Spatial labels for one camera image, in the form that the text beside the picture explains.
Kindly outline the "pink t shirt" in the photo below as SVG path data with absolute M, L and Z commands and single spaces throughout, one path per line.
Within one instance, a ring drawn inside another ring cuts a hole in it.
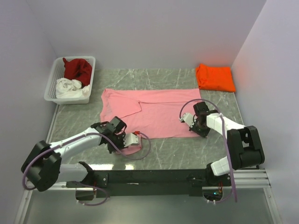
M 193 112 L 193 105 L 185 103 L 200 98 L 199 89 L 187 90 L 113 90 L 101 95 L 101 121 L 118 117 L 127 128 L 126 133 L 140 131 L 150 139 L 196 137 L 188 125 L 179 121 L 179 112 Z

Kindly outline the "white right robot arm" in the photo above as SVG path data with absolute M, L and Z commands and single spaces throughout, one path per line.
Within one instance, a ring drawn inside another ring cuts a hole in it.
M 239 170 L 263 164 L 265 156 L 258 130 L 255 126 L 238 124 L 217 110 L 210 110 L 205 102 L 193 106 L 195 114 L 184 113 L 180 121 L 191 132 L 205 138 L 210 130 L 224 137 L 227 155 L 206 166 L 205 181 L 216 186 L 228 178 L 230 170 Z

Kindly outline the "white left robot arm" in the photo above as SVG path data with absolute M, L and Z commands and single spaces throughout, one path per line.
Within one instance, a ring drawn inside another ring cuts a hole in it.
M 93 183 L 94 171 L 85 162 L 75 165 L 64 165 L 63 161 L 83 152 L 86 149 L 106 144 L 108 148 L 119 151 L 125 148 L 125 130 L 127 125 L 118 117 L 111 121 L 92 124 L 83 132 L 65 140 L 35 144 L 21 167 L 23 173 L 22 186 L 26 190 L 29 180 L 40 192 L 48 190 L 57 182 L 78 182 L 87 188 Z

